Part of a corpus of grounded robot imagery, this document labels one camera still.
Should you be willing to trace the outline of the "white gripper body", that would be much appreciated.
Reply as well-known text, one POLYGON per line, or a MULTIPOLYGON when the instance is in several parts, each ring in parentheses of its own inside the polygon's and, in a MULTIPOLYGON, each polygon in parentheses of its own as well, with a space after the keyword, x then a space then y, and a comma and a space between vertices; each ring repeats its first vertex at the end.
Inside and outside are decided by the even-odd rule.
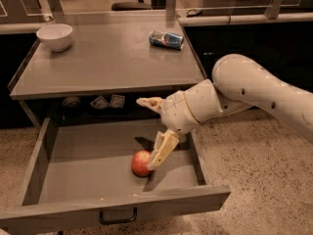
POLYGON ((161 122, 170 130, 185 135, 195 129, 199 122, 194 118, 183 91, 169 95, 162 101, 161 122))

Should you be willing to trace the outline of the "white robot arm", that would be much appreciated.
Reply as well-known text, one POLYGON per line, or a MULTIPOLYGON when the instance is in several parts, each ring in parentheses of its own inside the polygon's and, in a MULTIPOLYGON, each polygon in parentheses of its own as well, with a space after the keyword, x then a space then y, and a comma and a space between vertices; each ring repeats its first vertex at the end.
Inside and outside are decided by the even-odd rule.
POLYGON ((139 98, 137 104, 160 115, 165 132, 156 135, 148 169, 161 166, 179 137, 210 118, 221 118, 252 106, 283 121, 313 141, 313 93, 281 81, 253 59, 240 54, 220 58, 206 79, 166 98, 139 98))

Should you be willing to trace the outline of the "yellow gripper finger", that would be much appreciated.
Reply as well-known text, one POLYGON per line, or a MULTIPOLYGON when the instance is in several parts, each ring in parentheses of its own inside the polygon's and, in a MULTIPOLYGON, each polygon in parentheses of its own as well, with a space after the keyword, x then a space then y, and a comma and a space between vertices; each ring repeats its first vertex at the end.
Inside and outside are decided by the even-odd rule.
POLYGON ((141 107, 146 107, 155 113, 159 113, 161 110, 163 99, 160 97, 139 98, 136 103, 141 107))
POLYGON ((147 163, 148 170, 155 170, 161 166, 174 151, 178 143, 179 135, 176 132, 170 129, 167 129, 165 132, 159 131, 156 134, 154 149, 147 163))

